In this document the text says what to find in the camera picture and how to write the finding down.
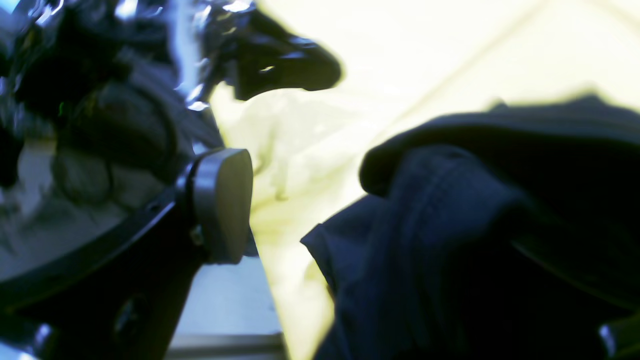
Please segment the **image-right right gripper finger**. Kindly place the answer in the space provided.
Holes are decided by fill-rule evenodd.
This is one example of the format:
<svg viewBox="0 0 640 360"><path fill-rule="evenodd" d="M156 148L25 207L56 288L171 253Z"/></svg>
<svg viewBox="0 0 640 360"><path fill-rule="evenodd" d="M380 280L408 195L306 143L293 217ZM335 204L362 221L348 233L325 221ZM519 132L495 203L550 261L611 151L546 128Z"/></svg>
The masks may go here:
<svg viewBox="0 0 640 360"><path fill-rule="evenodd" d="M201 153L88 244L1 282L1 346L38 360L160 360L195 274L238 264L250 237L249 151Z"/></svg>
<svg viewBox="0 0 640 360"><path fill-rule="evenodd" d="M598 329L608 360L639 358L639 240L603 224L544 222L512 244L572 287L630 312Z"/></svg>

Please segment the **image-left right gripper finger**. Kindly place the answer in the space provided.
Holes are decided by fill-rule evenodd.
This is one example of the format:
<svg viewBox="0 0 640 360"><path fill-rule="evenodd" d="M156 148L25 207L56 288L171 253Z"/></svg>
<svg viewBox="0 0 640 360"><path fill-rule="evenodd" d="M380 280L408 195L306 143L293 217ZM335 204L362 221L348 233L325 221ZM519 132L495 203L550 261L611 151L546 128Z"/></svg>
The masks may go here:
<svg viewBox="0 0 640 360"><path fill-rule="evenodd" d="M289 32L261 10L238 20L220 52L223 79L237 100L281 89L325 91L341 80L339 60L317 42Z"/></svg>

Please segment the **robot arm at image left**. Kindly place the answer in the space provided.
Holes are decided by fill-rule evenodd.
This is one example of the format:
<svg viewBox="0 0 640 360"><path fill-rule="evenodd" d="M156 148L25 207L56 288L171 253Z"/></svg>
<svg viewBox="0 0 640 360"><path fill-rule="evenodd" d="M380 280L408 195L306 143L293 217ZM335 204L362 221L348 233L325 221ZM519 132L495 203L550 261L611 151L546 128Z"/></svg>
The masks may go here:
<svg viewBox="0 0 640 360"><path fill-rule="evenodd" d="M247 101L341 77L254 0L3 0L1 280L91 242L222 148L218 84Z"/></svg>

